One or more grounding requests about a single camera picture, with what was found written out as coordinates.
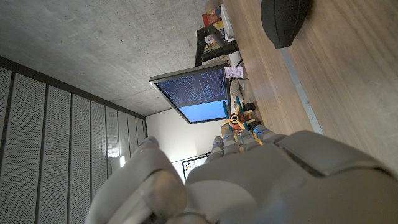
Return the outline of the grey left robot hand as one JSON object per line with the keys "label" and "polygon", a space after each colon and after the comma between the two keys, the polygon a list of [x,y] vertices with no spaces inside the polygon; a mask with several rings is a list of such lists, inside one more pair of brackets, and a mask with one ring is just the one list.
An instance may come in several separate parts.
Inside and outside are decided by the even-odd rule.
{"label": "grey left robot hand", "polygon": [[397,174],[311,131],[262,125],[214,139],[185,180],[156,138],[99,189],[87,223],[396,223]]}

